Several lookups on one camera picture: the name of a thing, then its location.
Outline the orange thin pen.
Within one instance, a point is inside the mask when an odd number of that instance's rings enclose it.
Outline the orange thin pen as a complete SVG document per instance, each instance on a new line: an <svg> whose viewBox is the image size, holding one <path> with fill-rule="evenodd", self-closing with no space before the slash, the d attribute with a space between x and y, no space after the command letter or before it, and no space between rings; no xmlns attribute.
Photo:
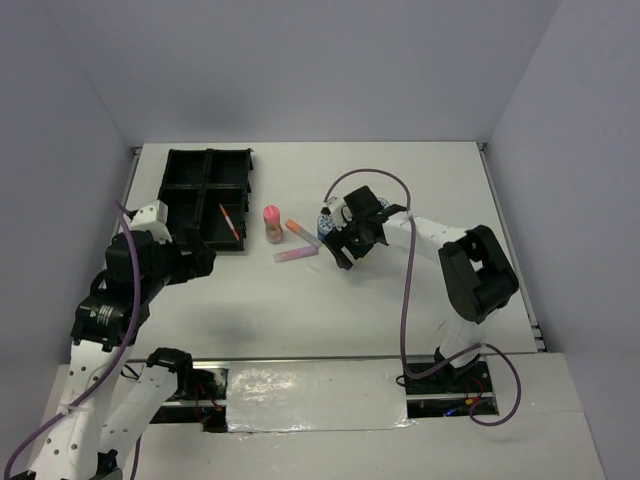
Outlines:
<svg viewBox="0 0 640 480"><path fill-rule="evenodd" d="M221 214L222 214L222 216L223 216L223 218L224 218L224 220L225 220L225 222L226 222L227 226L229 227L229 229L230 229L231 233L232 233L232 234L233 234L233 236L234 236L234 239L235 239L237 242L239 242L239 241L240 241L240 235L239 235L239 232L237 231L237 229L236 229L236 227L235 227L235 225L234 225L233 221L231 220L231 217L230 217L230 215L228 214L228 212L227 212L226 208L224 207L224 205L223 205L222 203L219 203L219 204L218 204L218 206L219 206L219 209L220 209L220 211L221 211Z"/></svg>

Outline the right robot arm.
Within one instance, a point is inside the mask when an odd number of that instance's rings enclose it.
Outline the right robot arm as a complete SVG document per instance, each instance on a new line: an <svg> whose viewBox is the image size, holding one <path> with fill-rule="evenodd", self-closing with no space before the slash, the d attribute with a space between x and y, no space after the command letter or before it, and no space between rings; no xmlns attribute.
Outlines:
<svg viewBox="0 0 640 480"><path fill-rule="evenodd" d="M461 229L417 217L407 205L385 206L367 186L344 197L326 196L321 215L330 219L322 243L341 269L351 269L377 244L408 251L400 332L404 375L412 380L435 376L442 389L460 389L469 380L469 369L484 346L483 323L519 290L519 280L494 232L485 225ZM410 369L406 358L408 307L417 256L440 268L454 311L434 352L436 364L420 373Z"/></svg>

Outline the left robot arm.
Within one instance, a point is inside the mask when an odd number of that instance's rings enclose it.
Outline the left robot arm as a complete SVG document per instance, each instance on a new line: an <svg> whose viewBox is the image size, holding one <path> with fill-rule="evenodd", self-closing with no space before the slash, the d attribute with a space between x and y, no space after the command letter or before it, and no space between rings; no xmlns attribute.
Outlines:
<svg viewBox="0 0 640 480"><path fill-rule="evenodd" d="M192 356L159 347L125 399L111 405L151 301L166 286L209 275L215 259L194 227L183 228L180 246L149 226L120 224L105 269L76 309L59 407L11 454L6 479L121 479L125 464L139 465L142 436L161 405L195 389Z"/></svg>

